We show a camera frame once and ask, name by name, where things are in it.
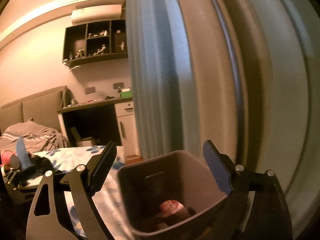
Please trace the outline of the dark wall shelf unit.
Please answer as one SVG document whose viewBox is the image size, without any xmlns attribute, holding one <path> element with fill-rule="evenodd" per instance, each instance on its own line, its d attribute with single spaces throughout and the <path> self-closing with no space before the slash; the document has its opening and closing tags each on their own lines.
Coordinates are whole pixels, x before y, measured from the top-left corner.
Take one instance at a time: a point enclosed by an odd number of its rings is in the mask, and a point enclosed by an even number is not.
<svg viewBox="0 0 320 240">
<path fill-rule="evenodd" d="M 65 30 L 62 62 L 68 68 L 128 58 L 125 20 L 96 21 Z"/>
</svg>

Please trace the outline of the red paper cup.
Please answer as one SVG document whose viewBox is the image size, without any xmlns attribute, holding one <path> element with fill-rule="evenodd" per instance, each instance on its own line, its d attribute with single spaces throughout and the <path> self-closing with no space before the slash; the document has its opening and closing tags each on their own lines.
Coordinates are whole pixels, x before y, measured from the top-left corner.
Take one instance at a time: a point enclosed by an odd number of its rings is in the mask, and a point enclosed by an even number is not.
<svg viewBox="0 0 320 240">
<path fill-rule="evenodd" d="M 2 166 L 7 168 L 18 169 L 20 167 L 20 160 L 16 153 L 6 150 L 1 154 Z"/>
</svg>

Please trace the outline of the brown plastic trash bin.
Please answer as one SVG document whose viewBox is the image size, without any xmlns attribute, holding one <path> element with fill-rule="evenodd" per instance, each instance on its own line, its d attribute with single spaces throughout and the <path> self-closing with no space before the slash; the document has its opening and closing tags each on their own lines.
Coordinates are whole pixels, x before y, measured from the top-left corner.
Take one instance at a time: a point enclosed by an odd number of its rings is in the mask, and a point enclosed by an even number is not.
<svg viewBox="0 0 320 240">
<path fill-rule="evenodd" d="M 121 200 L 134 239 L 200 239 L 225 203 L 210 169 L 187 151 L 175 151 L 118 171 Z M 176 200 L 191 217 L 165 227 L 160 205 Z"/>
</svg>

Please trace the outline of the white air conditioner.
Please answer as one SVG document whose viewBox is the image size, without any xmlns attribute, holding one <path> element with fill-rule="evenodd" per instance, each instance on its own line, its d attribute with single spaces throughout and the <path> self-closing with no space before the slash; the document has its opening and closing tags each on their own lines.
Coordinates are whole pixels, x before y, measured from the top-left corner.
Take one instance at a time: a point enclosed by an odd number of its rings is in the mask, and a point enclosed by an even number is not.
<svg viewBox="0 0 320 240">
<path fill-rule="evenodd" d="M 105 19 L 118 19 L 121 17 L 122 5 L 99 5 L 93 7 L 86 7 L 72 11 L 71 22 L 72 25 Z"/>
</svg>

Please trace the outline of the grey striped blanket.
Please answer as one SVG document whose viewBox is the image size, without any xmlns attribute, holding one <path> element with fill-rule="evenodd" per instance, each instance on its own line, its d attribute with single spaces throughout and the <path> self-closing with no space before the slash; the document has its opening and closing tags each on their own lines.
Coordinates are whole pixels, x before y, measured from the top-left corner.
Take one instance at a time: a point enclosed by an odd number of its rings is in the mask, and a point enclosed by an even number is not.
<svg viewBox="0 0 320 240">
<path fill-rule="evenodd" d="M 68 147 L 67 140 L 57 129 L 28 120 L 11 125 L 3 132 L 1 153 L 5 151 L 16 152 L 16 144 L 19 138 L 23 139 L 25 148 L 29 153 Z"/>
</svg>

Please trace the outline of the dark desk with white cabinet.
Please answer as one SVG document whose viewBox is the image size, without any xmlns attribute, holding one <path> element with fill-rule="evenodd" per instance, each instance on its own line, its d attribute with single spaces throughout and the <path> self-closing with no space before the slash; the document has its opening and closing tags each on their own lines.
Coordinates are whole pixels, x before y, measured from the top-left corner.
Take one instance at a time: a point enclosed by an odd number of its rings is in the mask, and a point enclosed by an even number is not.
<svg viewBox="0 0 320 240">
<path fill-rule="evenodd" d="M 57 111 L 61 132 L 75 147 L 93 138 L 96 145 L 113 141 L 124 147 L 126 160 L 141 156 L 132 98 L 112 98 L 64 107 Z"/>
</svg>

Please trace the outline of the green box on desk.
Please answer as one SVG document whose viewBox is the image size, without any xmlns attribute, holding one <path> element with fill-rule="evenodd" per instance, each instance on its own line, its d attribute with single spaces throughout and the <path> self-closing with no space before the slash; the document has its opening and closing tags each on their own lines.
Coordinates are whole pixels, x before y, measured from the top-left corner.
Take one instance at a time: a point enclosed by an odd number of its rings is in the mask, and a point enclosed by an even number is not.
<svg viewBox="0 0 320 240">
<path fill-rule="evenodd" d="M 120 93 L 121 98 L 131 98 L 132 97 L 132 91 L 130 88 L 124 88 L 121 90 Z"/>
</svg>

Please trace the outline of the blue grey curtain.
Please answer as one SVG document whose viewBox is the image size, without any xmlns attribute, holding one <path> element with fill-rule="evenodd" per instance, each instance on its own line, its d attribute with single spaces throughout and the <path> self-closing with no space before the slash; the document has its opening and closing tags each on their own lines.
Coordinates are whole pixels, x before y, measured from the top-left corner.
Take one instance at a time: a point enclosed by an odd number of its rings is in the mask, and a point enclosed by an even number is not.
<svg viewBox="0 0 320 240">
<path fill-rule="evenodd" d="M 319 208 L 319 15 L 311 0 L 126 0 L 141 153 L 211 140 L 272 169 L 294 238 Z"/>
</svg>

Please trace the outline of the blue foam net sleeve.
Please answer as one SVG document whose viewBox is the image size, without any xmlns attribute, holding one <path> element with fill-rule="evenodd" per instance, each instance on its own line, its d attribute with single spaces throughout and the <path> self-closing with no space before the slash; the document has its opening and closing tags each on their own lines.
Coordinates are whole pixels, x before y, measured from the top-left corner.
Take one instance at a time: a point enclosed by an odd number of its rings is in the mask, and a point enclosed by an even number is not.
<svg viewBox="0 0 320 240">
<path fill-rule="evenodd" d="M 25 148 L 25 144 L 22 137 L 19 137 L 16 142 L 16 153 L 21 163 L 22 170 L 33 167 L 33 163 L 29 157 L 29 154 Z"/>
</svg>

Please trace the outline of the white bin under desk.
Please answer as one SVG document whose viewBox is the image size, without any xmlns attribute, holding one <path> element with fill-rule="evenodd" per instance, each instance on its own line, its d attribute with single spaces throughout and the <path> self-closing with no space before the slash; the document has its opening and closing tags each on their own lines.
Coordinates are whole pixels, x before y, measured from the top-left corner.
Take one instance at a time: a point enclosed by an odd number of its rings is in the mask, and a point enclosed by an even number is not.
<svg viewBox="0 0 320 240">
<path fill-rule="evenodd" d="M 80 134 L 78 133 L 75 127 L 71 128 L 71 133 L 76 140 L 77 147 L 95 146 L 95 139 L 93 137 L 86 137 L 86 138 L 80 137 Z"/>
</svg>

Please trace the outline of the red snack bag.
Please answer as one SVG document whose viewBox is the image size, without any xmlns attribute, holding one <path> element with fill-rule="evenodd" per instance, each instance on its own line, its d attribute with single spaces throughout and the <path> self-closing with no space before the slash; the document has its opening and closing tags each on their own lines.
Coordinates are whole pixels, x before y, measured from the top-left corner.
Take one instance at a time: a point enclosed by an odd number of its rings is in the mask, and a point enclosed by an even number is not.
<svg viewBox="0 0 320 240">
<path fill-rule="evenodd" d="M 156 215 L 159 218 L 174 218 L 185 220 L 191 217 L 189 211 L 176 200 L 167 200 L 160 204 L 160 212 Z"/>
</svg>

